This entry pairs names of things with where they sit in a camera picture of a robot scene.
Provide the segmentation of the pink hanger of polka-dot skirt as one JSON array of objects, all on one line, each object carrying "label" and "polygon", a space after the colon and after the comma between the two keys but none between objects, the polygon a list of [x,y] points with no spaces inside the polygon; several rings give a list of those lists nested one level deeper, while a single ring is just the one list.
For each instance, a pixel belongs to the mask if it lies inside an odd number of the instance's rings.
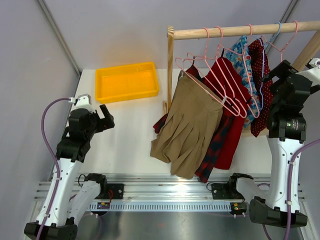
[{"label": "pink hanger of polka-dot skirt", "polygon": [[286,50],[286,48],[288,47],[288,45],[291,43],[291,41],[296,37],[298,30],[299,30],[299,22],[297,20],[294,20],[293,23],[295,23],[295,31],[294,34],[292,35],[292,37],[288,40],[288,42],[283,46],[283,48],[279,49],[277,48],[277,46],[273,43],[275,38],[281,33],[282,30],[282,24],[278,21],[277,24],[279,25],[278,31],[275,34],[275,36],[271,37],[268,41],[268,44],[270,46],[272,46],[275,50],[277,50],[280,53],[280,62],[283,61],[283,55],[284,52]]}]

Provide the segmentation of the plain red skirt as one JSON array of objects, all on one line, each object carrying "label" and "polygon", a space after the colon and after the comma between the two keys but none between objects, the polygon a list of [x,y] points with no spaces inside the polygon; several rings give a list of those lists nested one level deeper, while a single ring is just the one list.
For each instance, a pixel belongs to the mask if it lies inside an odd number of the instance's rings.
[{"label": "plain red skirt", "polygon": [[226,93],[232,99],[230,103],[224,102],[218,130],[212,136],[207,151],[213,167],[228,170],[240,141],[248,110],[247,101],[251,96],[243,86],[241,76],[225,57],[219,57],[203,79],[205,85],[219,98],[222,99],[221,94]]}]

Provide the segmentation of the light blue wire hanger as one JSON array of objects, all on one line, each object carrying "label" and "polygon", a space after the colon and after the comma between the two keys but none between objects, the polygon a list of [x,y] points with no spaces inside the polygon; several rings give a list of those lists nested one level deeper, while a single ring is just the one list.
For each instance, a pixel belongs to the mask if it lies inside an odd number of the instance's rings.
[{"label": "light blue wire hanger", "polygon": [[[272,37],[269,39],[269,42],[272,41],[272,40],[274,40],[274,39],[279,35],[279,33],[280,33],[281,29],[282,29],[282,23],[281,23],[280,21],[278,21],[277,24],[279,25],[278,31],[277,31],[277,33],[276,33],[274,36],[272,36]],[[262,66],[261,77],[263,78],[263,77],[264,77],[264,70],[265,70],[265,55],[266,55],[266,54],[265,54],[265,49],[266,49],[266,47],[269,45],[269,43],[263,43],[262,37],[263,37],[263,35],[262,35],[258,40],[259,40],[259,42],[260,42],[260,45],[261,45],[262,48],[263,48],[263,50],[262,50],[262,64],[261,64],[261,66]],[[263,88],[263,82],[260,81],[259,93],[260,93],[260,95],[261,95],[261,109],[260,109],[261,111],[263,110],[263,107],[264,107],[264,95],[263,95],[263,93],[262,93],[262,88]]]}]

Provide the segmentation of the pink hanger of plaid skirt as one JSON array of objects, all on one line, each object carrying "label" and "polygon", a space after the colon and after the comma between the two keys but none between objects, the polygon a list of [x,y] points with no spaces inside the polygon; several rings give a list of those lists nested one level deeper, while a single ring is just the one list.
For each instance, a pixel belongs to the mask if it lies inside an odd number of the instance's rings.
[{"label": "pink hanger of plaid skirt", "polygon": [[[229,74],[229,77],[227,77],[225,75],[225,72],[223,71],[222,67],[219,64],[218,61],[218,57],[220,57],[220,59],[222,58],[223,54],[220,53],[220,47],[221,42],[223,40],[223,31],[219,26],[214,27],[214,29],[219,29],[220,31],[220,42],[216,47],[216,53],[214,58],[209,57],[207,58],[207,49],[209,46],[209,41],[210,41],[210,33],[209,30],[206,27],[203,27],[203,29],[206,32],[206,46],[204,49],[204,53],[203,56],[200,55],[194,55],[193,53],[188,52],[187,53],[187,58],[183,60],[186,61],[190,61],[192,63],[192,65],[198,70],[198,72],[202,75],[203,73],[196,67],[195,65],[195,61],[204,61],[205,64],[207,65],[207,67],[209,68],[209,74],[212,74],[212,76],[214,77],[214,79],[216,80],[216,82],[219,84],[220,88],[217,88],[213,85],[212,82],[209,81],[209,79],[203,75],[203,77],[205,78],[205,80],[215,89],[215,91],[220,95],[221,100],[217,100],[225,109],[227,109],[231,114],[233,114],[235,117],[241,117],[243,119],[245,119],[247,117],[247,110],[245,109],[245,107],[242,105],[241,101],[239,99],[236,98],[235,92],[233,87],[230,84],[229,79],[232,79],[235,86],[238,87],[235,78],[233,77],[233,75],[231,74],[231,72],[229,71],[229,68],[227,67],[227,65],[225,64],[225,62],[222,60],[222,63],[225,65],[225,69]],[[209,60],[215,60],[215,64],[219,69],[219,73],[222,76],[224,81],[221,81],[221,77],[218,77],[215,72],[210,68],[210,65],[207,61],[207,59]]]}]

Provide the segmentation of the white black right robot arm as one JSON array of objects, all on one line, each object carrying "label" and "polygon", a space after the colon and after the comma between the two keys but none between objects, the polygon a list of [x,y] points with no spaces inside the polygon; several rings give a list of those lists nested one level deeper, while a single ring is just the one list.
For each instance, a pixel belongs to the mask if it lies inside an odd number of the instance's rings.
[{"label": "white black right robot arm", "polygon": [[253,177],[234,173],[227,183],[227,193],[249,203],[249,217],[253,223],[274,227],[298,228],[308,223],[300,212],[298,176],[301,150],[305,146],[307,122],[301,113],[309,96],[320,86],[320,60],[310,59],[307,70],[296,70],[283,60],[262,82],[278,77],[270,86],[273,99],[267,118],[268,145],[271,151],[271,180],[268,192],[261,190]]}]

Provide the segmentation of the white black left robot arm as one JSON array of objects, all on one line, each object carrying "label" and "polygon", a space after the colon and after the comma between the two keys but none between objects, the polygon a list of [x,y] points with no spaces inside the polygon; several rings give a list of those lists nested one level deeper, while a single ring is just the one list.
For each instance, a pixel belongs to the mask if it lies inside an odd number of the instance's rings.
[{"label": "white black left robot arm", "polygon": [[24,234],[31,240],[74,240],[79,222],[95,199],[107,196],[109,187],[105,175],[89,173],[80,191],[72,195],[76,176],[97,133],[112,129],[114,117],[101,104],[103,118],[88,107],[72,110],[54,155],[55,168],[43,207],[34,222],[25,225]]}]

